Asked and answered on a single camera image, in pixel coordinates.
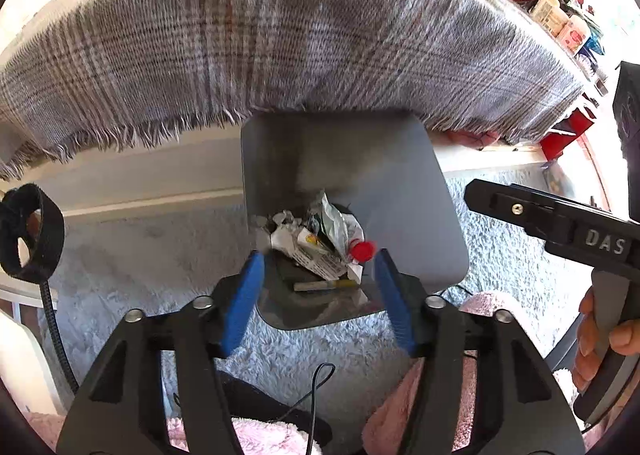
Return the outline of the person's right hand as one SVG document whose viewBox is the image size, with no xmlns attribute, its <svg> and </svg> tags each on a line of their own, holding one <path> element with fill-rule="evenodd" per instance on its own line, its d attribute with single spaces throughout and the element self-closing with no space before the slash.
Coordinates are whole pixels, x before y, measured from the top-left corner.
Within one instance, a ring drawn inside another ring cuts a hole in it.
<svg viewBox="0 0 640 455">
<path fill-rule="evenodd" d="M 578 391 L 584 391 L 588 387 L 590 381 L 597 375 L 602 362 L 602 357 L 596 351 L 601 332 L 597 325 L 594 308 L 596 308 L 596 299 L 594 299 L 593 289 L 589 288 L 579 305 L 582 323 L 578 326 L 576 336 L 578 350 L 574 367 L 570 370 L 574 386 Z M 625 357 L 638 354 L 640 351 L 638 319 L 616 326 L 608 334 L 608 343 L 613 351 Z"/>
</svg>

